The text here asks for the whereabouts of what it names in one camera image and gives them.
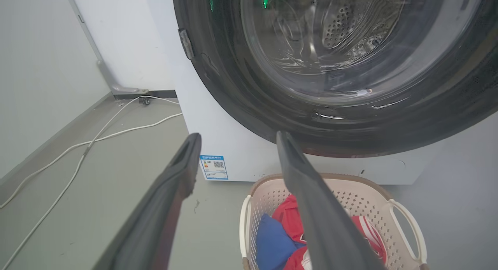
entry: gray floor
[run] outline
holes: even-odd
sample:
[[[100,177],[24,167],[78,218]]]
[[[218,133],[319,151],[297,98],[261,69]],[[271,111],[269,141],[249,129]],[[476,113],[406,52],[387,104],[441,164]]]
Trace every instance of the gray floor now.
[[[107,100],[57,137],[0,186],[0,202],[22,176],[39,169],[72,144],[91,140],[119,109]],[[104,133],[118,132],[180,112],[154,101],[133,104]],[[448,142],[411,186],[386,186],[413,213],[425,235],[432,269],[493,268],[498,252],[498,116]],[[89,269],[188,132],[175,117],[154,128],[98,142],[75,181],[9,269]],[[45,213],[72,176],[85,150],[77,148],[36,176],[0,210],[0,266]],[[182,205],[171,270],[241,269],[240,206],[252,183],[208,182],[198,174],[194,194]]]

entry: front-loading washing machine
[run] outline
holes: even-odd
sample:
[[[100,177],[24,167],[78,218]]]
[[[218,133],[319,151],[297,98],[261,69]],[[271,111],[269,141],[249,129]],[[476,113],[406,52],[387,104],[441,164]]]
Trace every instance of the front-loading washing machine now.
[[[498,0],[148,0],[208,180],[319,172],[411,184],[498,107]]]

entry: white cable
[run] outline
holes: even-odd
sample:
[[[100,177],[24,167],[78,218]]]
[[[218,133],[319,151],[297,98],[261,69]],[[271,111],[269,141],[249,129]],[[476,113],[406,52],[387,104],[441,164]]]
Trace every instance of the white cable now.
[[[103,139],[108,139],[110,137],[114,137],[116,135],[120,135],[122,133],[126,133],[126,132],[130,132],[130,131],[133,131],[133,130],[138,130],[138,129],[143,129],[143,128],[148,128],[148,127],[152,127],[152,126],[155,126],[155,125],[158,125],[172,117],[175,117],[175,116],[179,116],[181,115],[182,113],[180,112],[179,114],[173,114],[172,116],[169,116],[169,117],[166,117],[165,119],[162,119],[161,121],[158,121],[154,124],[150,124],[150,125],[145,125],[145,126],[140,126],[140,127],[135,127],[135,128],[131,128],[131,129],[128,129],[128,130],[124,130],[124,131],[121,131],[121,132],[117,132],[117,133],[114,133],[112,135],[109,135],[109,136],[106,136],[106,137],[103,137],[101,139],[98,139],[98,136],[100,136],[100,134],[103,132],[103,130],[107,127],[107,125],[109,125],[109,123],[127,106],[129,105],[130,103],[132,103],[133,101],[137,100],[138,98],[143,98],[143,97],[146,97],[146,98],[157,98],[157,97],[154,97],[154,96],[140,96],[140,97],[137,97],[137,98],[134,98],[133,100],[131,100],[130,102],[128,102],[124,107],[122,107],[105,125],[104,127],[98,132],[98,134],[93,138],[93,140],[91,141],[88,141],[88,142],[84,142],[84,143],[81,143],[81,144],[75,144],[74,146],[71,146],[70,148],[66,149],[66,151],[64,151],[61,155],[59,155],[59,157],[57,157],[54,161],[50,162],[50,164],[46,165],[45,167],[43,167],[42,169],[32,173],[31,175],[27,176],[27,178],[25,178],[23,180],[23,182],[18,186],[18,188],[14,191],[14,194],[12,194],[12,196],[9,197],[9,199],[1,206],[1,208],[3,208],[7,203],[9,203],[13,198],[14,196],[17,194],[17,192],[19,191],[19,189],[21,188],[21,186],[23,185],[23,183],[25,183],[27,181],[27,179],[31,178],[32,176],[34,176],[35,174],[45,170],[46,168],[50,167],[52,164],[54,164],[57,160],[59,160],[62,156],[64,156],[67,152],[69,152],[71,149],[73,148],[76,148],[78,146],[82,146],[84,144],[89,144],[89,146],[87,147],[87,149],[85,150],[85,152],[83,153],[83,155],[81,156],[80,158],[80,161],[78,162],[78,165],[76,166],[76,170],[74,171],[74,174],[72,176],[72,178],[69,180],[69,183],[66,185],[66,187],[64,188],[64,190],[62,190],[62,192],[59,194],[59,196],[57,197],[57,199],[55,199],[54,203],[52,204],[52,206],[50,206],[50,208],[47,210],[47,212],[41,217],[41,219],[35,224],[35,226],[33,227],[33,229],[28,233],[28,235],[26,236],[26,238],[21,242],[21,244],[19,245],[19,247],[14,251],[14,253],[12,254],[12,256],[9,258],[9,260],[7,261],[7,263],[5,264],[5,266],[2,268],[2,270],[7,270],[7,268],[9,267],[9,265],[12,263],[12,261],[14,260],[14,258],[16,258],[16,256],[19,254],[19,252],[21,251],[21,249],[23,248],[23,246],[26,244],[26,242],[30,239],[30,237],[33,235],[33,233],[36,231],[36,229],[40,226],[40,224],[43,222],[43,220],[45,220],[45,218],[48,216],[48,214],[53,210],[53,208],[55,207],[55,205],[57,205],[57,203],[59,202],[59,200],[62,198],[62,196],[64,195],[64,193],[66,192],[66,190],[69,188],[69,186],[71,185],[71,183],[73,183],[73,180],[74,178],[76,177],[76,175],[78,174],[78,171],[80,170],[80,167],[81,167],[81,164],[83,162],[83,160],[85,159],[86,155],[89,153],[89,150],[90,148],[93,146],[93,144],[98,141],[98,140],[103,140]],[[177,105],[179,105],[179,103],[176,103],[176,102],[173,102],[173,101],[170,101],[170,100],[167,100],[167,99],[164,99],[164,98],[157,98],[157,99],[160,99],[160,100],[166,100],[168,102],[171,102],[171,103],[175,103]]]

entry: laundry basket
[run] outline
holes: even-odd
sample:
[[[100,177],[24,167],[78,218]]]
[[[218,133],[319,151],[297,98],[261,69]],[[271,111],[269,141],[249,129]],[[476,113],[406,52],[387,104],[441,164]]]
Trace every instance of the laundry basket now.
[[[422,231],[411,213],[393,200],[389,192],[372,181],[356,176],[321,174],[338,201],[351,216],[366,216],[379,231],[388,259],[389,270],[427,270],[427,249]],[[257,181],[244,200],[240,212],[240,252],[244,270],[259,270],[256,264],[256,234],[264,213],[272,215],[289,196],[282,175],[267,176]],[[418,257],[415,256],[395,217],[397,208],[411,225],[416,238]]]

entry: white basket handle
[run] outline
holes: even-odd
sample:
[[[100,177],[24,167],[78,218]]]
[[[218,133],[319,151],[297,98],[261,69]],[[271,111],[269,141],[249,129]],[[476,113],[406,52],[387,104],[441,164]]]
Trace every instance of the white basket handle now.
[[[248,195],[242,203],[242,209],[240,210],[240,221],[238,222],[238,242],[240,243],[240,253],[242,258],[247,257],[247,250],[245,248],[245,221],[247,217],[247,207],[249,201],[251,200],[251,195]]]
[[[411,213],[402,204],[394,201],[393,199],[390,199],[389,203],[391,204],[391,214],[393,215],[393,219],[395,220],[395,224],[396,224],[397,228],[399,229],[399,231],[402,235],[402,238],[404,240],[404,243],[405,243],[406,247],[408,248],[411,256],[413,257],[413,259],[416,259],[418,261],[418,263],[421,265],[424,263],[427,263],[427,247],[425,245],[424,236],[422,235],[422,231],[420,230],[420,227],[418,226],[417,221],[415,220],[413,215],[411,215]],[[415,256],[410,244],[408,243],[408,240],[406,240],[406,236],[404,236],[403,229],[401,228],[400,223],[398,222],[395,214],[393,213],[393,207],[400,210],[400,212],[404,215],[404,217],[406,218],[406,220],[410,224],[411,229],[415,235],[415,240],[417,242],[418,257]]]

